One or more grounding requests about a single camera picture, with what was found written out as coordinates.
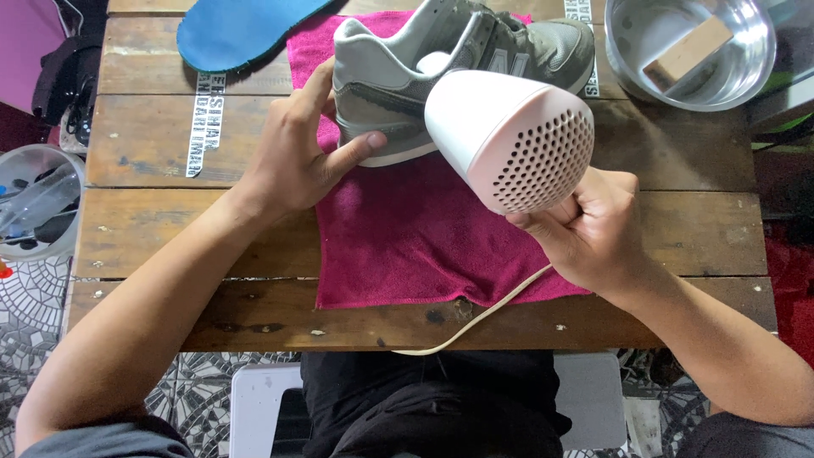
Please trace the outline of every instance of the fingernail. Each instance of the fingernail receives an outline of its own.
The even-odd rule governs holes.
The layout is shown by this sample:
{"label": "fingernail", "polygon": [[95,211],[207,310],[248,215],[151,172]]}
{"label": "fingernail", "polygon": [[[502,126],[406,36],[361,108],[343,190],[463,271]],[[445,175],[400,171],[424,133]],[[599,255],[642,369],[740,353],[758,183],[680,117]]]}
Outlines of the fingernail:
{"label": "fingernail", "polygon": [[387,136],[381,132],[372,132],[367,136],[367,144],[369,144],[371,148],[381,148],[387,144]]}
{"label": "fingernail", "polygon": [[525,213],[513,213],[506,215],[506,221],[511,222],[521,229],[525,229],[532,219],[528,216],[528,214]]}

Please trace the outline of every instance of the blue insole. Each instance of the blue insole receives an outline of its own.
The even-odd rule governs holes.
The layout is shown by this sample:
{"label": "blue insole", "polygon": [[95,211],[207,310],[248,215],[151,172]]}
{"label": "blue insole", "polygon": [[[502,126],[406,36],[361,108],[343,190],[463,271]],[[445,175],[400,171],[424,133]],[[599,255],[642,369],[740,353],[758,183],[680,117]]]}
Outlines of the blue insole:
{"label": "blue insole", "polygon": [[178,52],[202,73],[249,65],[332,0],[198,0],[178,25]]}

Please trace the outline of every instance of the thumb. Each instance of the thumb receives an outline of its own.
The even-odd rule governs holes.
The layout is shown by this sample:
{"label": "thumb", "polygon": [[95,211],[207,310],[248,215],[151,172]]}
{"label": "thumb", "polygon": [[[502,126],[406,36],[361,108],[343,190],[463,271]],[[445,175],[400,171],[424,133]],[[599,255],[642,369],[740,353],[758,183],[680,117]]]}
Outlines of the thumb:
{"label": "thumb", "polygon": [[358,135],[326,157],[325,167],[329,181],[338,180],[386,144],[387,137],[378,131]]}
{"label": "thumb", "polygon": [[528,232],[546,253],[556,253],[568,246],[569,239],[574,236],[545,211],[534,214],[507,214],[506,221]]}

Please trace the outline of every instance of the stainless steel bowl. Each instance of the stainless steel bowl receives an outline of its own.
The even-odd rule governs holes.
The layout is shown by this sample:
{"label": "stainless steel bowl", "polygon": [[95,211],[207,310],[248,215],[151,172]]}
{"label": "stainless steel bowl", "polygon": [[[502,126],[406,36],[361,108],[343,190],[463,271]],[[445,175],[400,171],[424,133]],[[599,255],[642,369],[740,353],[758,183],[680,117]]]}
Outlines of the stainless steel bowl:
{"label": "stainless steel bowl", "polygon": [[[642,69],[711,15],[734,38],[666,92]],[[644,100],[661,100],[697,112],[715,112],[746,102],[772,71],[772,21],[753,0],[607,0],[606,50],[619,84]]]}

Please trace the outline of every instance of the hand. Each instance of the hand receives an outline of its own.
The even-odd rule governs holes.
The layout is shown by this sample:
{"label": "hand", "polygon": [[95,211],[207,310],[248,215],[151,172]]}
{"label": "hand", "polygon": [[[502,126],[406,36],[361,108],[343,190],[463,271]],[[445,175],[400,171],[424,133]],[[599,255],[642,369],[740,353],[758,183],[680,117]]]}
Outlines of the hand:
{"label": "hand", "polygon": [[229,191],[240,211],[267,227],[292,211],[316,204],[350,169],[387,143],[381,132],[361,134],[331,154],[317,144],[319,117],[336,110],[331,93],[334,59],[320,64],[303,89],[269,106],[260,144]]}
{"label": "hand", "polygon": [[547,212],[508,214],[566,280],[600,296],[636,284],[652,261],[641,246],[636,175],[588,167],[574,190],[583,214],[563,226]]}

